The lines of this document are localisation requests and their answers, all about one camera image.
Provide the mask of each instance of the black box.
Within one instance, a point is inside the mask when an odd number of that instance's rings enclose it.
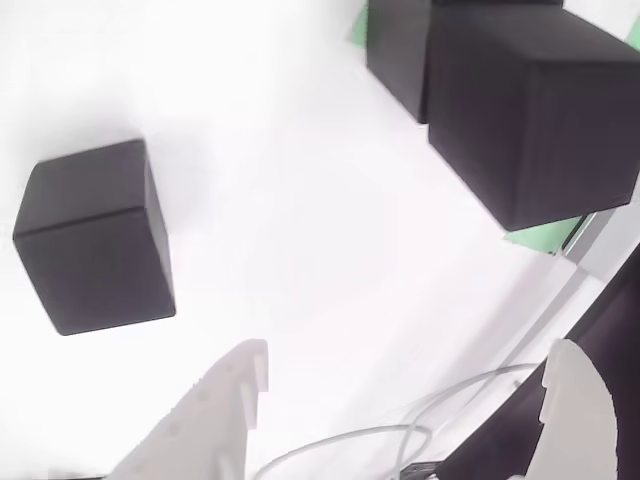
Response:
[[[557,8],[433,14],[429,141],[504,228],[629,203],[640,53]]]
[[[427,123],[432,4],[501,3],[562,6],[563,0],[369,0],[367,66],[418,123]]]
[[[13,238],[62,335],[176,313],[169,242],[143,140],[36,165]]]

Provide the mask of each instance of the black connector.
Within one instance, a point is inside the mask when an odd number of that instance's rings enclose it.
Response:
[[[416,462],[400,472],[400,480],[427,480],[441,462]]]

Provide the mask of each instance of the white table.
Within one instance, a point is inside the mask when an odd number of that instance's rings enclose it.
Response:
[[[568,4],[618,36],[638,10],[637,0]],[[500,364],[572,278],[566,259],[503,241],[366,71],[346,40],[361,6],[0,1],[0,478],[107,473],[250,337],[270,343],[272,393],[249,470],[398,421],[412,400]],[[28,174],[137,135],[151,151],[179,314],[59,337],[10,240]],[[555,330],[515,360],[542,358],[603,285],[582,282]],[[510,388],[496,385],[429,455]],[[301,458],[279,478],[364,478],[393,458],[392,440]]]

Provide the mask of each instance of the cable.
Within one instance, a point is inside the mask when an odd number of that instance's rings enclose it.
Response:
[[[317,442],[309,443],[300,448],[296,448],[295,450],[291,450],[290,452],[285,453],[284,455],[274,460],[271,460],[264,467],[258,470],[255,476],[253,477],[253,480],[260,480],[260,478],[262,478],[269,471],[276,468],[278,465],[286,462],[287,460],[290,460],[293,457],[302,455],[303,453],[309,452],[311,450],[315,450],[321,447],[326,447],[328,445],[333,445],[334,443],[342,442],[344,440],[349,440],[352,438],[365,437],[368,435],[376,435],[378,433],[386,433],[386,432],[403,432],[403,431],[409,430],[409,428],[411,428],[411,432],[422,433],[425,436],[424,442],[422,442],[422,445],[420,445],[420,448],[418,448],[418,450],[416,450],[415,453],[411,455],[411,457],[408,459],[409,462],[413,462],[420,455],[422,455],[425,452],[425,450],[429,447],[429,444],[431,443],[431,439],[433,438],[433,434],[431,430],[426,427],[421,427],[419,425],[413,425],[413,426],[386,425],[382,427],[371,427],[371,428],[365,428],[362,430],[355,430],[353,432],[342,433],[340,435],[335,435],[333,437],[325,438],[323,440],[318,440]],[[386,478],[392,473],[393,473],[393,470],[385,473],[384,477]]]
[[[512,365],[508,367],[501,367],[491,372],[481,373],[474,377],[468,378],[466,380],[463,380],[462,382],[456,383],[451,387],[445,388],[444,390],[440,390],[440,391],[431,393],[426,397],[423,397],[420,403],[422,404],[426,403],[426,406],[420,411],[420,413],[416,416],[413,422],[411,422],[411,424],[409,425],[404,425],[404,424],[403,425],[386,425],[381,427],[365,428],[362,430],[355,430],[352,432],[342,433],[340,435],[335,435],[333,437],[325,438],[323,440],[318,440],[317,442],[309,443],[302,447],[296,448],[295,450],[291,450],[290,452],[285,453],[284,455],[274,460],[271,460],[269,463],[267,463],[264,467],[260,468],[260,470],[256,472],[255,476],[253,477],[253,480],[260,480],[264,475],[266,475],[268,472],[270,472],[277,466],[281,465],[282,463],[290,460],[293,457],[302,455],[303,453],[310,452],[311,450],[316,450],[318,448],[326,447],[328,445],[333,445],[334,443],[342,442],[344,440],[349,440],[353,438],[365,437],[368,435],[376,435],[378,433],[404,431],[405,434],[404,434],[404,437],[402,438],[400,448],[398,449],[398,455],[396,457],[396,463],[394,465],[394,468],[389,472],[385,472],[385,474],[381,476],[381,478],[388,478],[389,476],[391,476],[392,479],[399,480],[400,472],[407,465],[413,463],[416,459],[418,459],[420,455],[422,455],[427,450],[427,448],[429,448],[429,445],[431,444],[431,440],[433,438],[433,431],[427,427],[422,427],[418,425],[420,420],[422,420],[422,418],[426,416],[427,413],[429,413],[432,409],[436,408],[438,405],[446,402],[447,400],[449,400],[459,392],[483,380],[486,380],[493,376],[504,375],[510,372],[517,372],[521,370],[532,370],[537,367],[538,365],[533,363]],[[420,448],[418,448],[412,455],[404,459],[403,457],[407,449],[407,445],[409,444],[409,440],[411,439],[411,436],[415,432],[421,433],[425,436],[424,442],[422,443],[422,445],[420,445]]]
[[[411,438],[411,435],[415,431],[418,423],[422,420],[423,417],[426,416],[431,410],[436,408],[438,405],[446,402],[454,395],[457,395],[461,391],[475,385],[476,383],[482,382],[483,380],[489,379],[493,376],[504,375],[506,373],[518,372],[522,370],[533,370],[538,367],[538,364],[535,363],[524,363],[521,365],[511,365],[508,367],[501,367],[491,372],[481,373],[479,375],[475,375],[471,378],[463,380],[460,383],[456,383],[455,385],[445,388],[444,390],[440,390],[438,392],[434,392],[430,395],[424,397],[422,403],[427,402],[427,405],[422,409],[422,411],[416,416],[416,418],[411,422],[409,428],[406,430],[404,437],[402,438],[402,442],[400,443],[400,448],[398,449],[398,455],[396,456],[396,465],[393,469],[392,478],[399,480],[400,472],[411,462],[413,459],[403,460],[404,452],[407,449],[407,445]]]

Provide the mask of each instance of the black cube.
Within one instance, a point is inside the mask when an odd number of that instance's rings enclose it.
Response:
[[[427,123],[432,4],[506,3],[558,7],[563,0],[369,0],[367,66],[418,123]]]
[[[13,238],[62,335],[176,313],[169,242],[143,140],[39,163]]]
[[[640,53],[562,9],[433,13],[429,141],[504,228],[629,203]]]

